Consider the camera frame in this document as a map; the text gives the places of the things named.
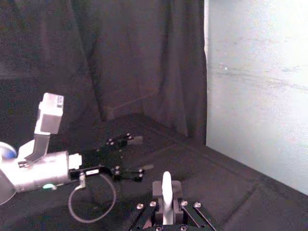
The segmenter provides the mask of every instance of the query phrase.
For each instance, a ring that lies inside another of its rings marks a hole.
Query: gray cable
[[[115,190],[115,187],[113,185],[113,183],[103,174],[100,174],[100,176],[105,180],[107,181],[107,183],[110,185],[111,189],[112,189],[112,192],[113,192],[113,195],[114,195],[114,198],[113,198],[113,201],[112,201],[112,204],[111,206],[109,207],[109,209],[103,214],[101,215],[100,217],[98,218],[95,218],[93,220],[84,220],[80,217],[78,217],[76,215],[76,213],[73,211],[73,208],[72,208],[72,197],[74,195],[74,193],[80,189],[80,187],[76,187],[72,192],[71,194],[69,195],[69,198],[68,198],[68,209],[69,209],[69,212],[71,213],[72,217],[74,219],[76,219],[77,221],[81,222],[81,223],[87,223],[87,224],[90,224],[90,223],[94,223],[96,221],[99,221],[100,219],[104,218],[105,216],[107,216],[107,214],[113,209],[113,207],[115,206],[116,204],[116,190]]]

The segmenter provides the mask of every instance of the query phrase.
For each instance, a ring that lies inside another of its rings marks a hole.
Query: black curtain
[[[65,97],[55,149],[98,146],[102,120],[131,113],[205,143],[203,22],[203,1],[1,1],[0,140],[32,139],[51,92]]]

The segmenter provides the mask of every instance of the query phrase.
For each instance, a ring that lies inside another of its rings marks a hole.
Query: bolt
[[[181,230],[181,231],[187,231],[186,225],[182,225],[182,226],[180,227],[180,230]]]
[[[201,207],[201,203],[200,202],[196,202],[193,205],[195,208],[200,208]]]
[[[156,206],[156,202],[155,202],[155,201],[152,201],[152,202],[150,203],[150,206],[151,206],[151,207],[155,207],[155,206]]]
[[[144,205],[143,204],[137,204],[137,209],[143,209]]]
[[[161,226],[157,226],[156,229],[155,229],[155,231],[162,231],[162,230],[163,230],[163,227],[161,227]]]
[[[182,202],[181,202],[181,205],[182,205],[182,206],[186,206],[186,205],[188,205],[188,202],[187,202],[187,201],[182,201]]]

